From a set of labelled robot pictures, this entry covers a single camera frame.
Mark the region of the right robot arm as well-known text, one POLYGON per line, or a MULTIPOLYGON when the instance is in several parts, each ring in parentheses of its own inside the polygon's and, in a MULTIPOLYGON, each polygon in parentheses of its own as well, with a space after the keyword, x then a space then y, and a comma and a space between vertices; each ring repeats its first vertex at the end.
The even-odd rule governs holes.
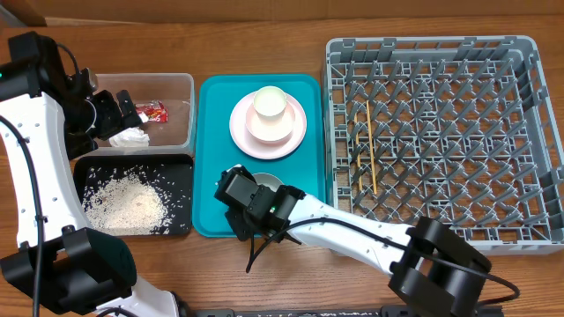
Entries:
POLYGON ((323 247, 380 270, 389 287, 420 316, 474 316, 491 262, 430 217, 416 225, 370 220, 335 209, 287 185, 261 185, 244 166, 222 172, 215 198, 241 241, 265 246, 291 240, 323 247))

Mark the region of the white napkin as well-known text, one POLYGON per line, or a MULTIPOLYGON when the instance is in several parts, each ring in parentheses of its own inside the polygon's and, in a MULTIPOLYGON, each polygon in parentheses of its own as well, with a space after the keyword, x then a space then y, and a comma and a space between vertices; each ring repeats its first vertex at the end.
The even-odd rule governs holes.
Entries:
POLYGON ((146 147, 150 137, 141 128, 128 128, 109 138, 112 147, 146 147))

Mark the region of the white cup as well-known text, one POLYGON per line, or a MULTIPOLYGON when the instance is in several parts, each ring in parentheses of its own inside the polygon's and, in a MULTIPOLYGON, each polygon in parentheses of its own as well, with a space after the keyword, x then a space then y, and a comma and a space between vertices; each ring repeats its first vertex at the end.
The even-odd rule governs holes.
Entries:
POLYGON ((286 93, 277 86, 268 85, 260 88, 254 98, 253 107, 257 114, 266 120, 276 120, 286 110, 286 93))

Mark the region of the white bowl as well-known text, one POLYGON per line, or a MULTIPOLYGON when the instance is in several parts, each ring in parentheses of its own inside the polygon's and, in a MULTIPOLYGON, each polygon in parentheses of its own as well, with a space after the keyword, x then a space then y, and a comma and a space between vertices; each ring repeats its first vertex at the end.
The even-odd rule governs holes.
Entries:
POLYGON ((264 185, 273 192, 276 192, 283 185, 278 177, 269 173, 254 173, 253 177, 258 185, 264 185))

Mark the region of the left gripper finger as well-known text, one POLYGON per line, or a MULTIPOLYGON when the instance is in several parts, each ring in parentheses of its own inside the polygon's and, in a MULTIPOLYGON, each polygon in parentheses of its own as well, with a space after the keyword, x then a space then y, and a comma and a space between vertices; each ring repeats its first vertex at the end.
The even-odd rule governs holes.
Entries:
POLYGON ((121 90, 116 94, 118 106, 122 112, 122 126, 125 129, 135 128, 141 125, 142 119, 137 113, 136 105, 133 103, 127 90, 121 90))
POLYGON ((122 111, 111 92, 103 90, 95 94, 93 96, 93 105, 97 114, 92 133, 93 136, 100 140, 108 140, 124 130, 122 111))

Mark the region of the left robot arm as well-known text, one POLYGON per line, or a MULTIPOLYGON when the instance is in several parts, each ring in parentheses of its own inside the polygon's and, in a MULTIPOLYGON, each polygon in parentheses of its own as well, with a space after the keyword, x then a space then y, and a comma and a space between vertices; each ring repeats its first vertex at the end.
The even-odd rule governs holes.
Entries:
POLYGON ((97 86, 89 69, 68 74, 66 47, 35 32, 11 37, 1 68, 1 137, 18 205, 18 250, 1 260, 5 280, 33 309, 100 316, 188 316, 175 293, 145 279, 127 245, 95 230, 70 162, 141 120, 126 91, 97 86))

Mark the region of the red foil wrapper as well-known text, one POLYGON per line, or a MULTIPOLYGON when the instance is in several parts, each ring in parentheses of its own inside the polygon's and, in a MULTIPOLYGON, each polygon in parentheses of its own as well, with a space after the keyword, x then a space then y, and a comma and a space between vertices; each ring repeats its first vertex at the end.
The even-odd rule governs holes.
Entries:
POLYGON ((168 122, 168 111, 160 100, 152 100, 146 103, 137 103, 136 111, 142 123, 146 122, 168 122))

